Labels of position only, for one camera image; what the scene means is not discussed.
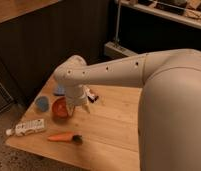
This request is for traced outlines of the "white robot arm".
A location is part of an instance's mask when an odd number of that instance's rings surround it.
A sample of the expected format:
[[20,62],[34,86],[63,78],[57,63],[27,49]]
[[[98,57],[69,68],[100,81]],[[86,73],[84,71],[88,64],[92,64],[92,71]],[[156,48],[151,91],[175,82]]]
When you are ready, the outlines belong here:
[[201,51],[142,53],[88,65],[73,55],[54,70],[69,111],[86,103],[85,86],[138,87],[141,171],[201,171]]

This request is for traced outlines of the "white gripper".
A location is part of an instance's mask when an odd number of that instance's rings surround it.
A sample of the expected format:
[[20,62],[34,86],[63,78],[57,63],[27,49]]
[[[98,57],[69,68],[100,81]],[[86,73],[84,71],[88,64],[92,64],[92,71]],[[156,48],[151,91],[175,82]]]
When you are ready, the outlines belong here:
[[69,117],[73,116],[75,107],[82,105],[82,108],[90,113],[90,108],[87,103],[87,96],[83,85],[77,85],[73,87],[65,88],[66,103],[69,105],[67,107],[67,113]]

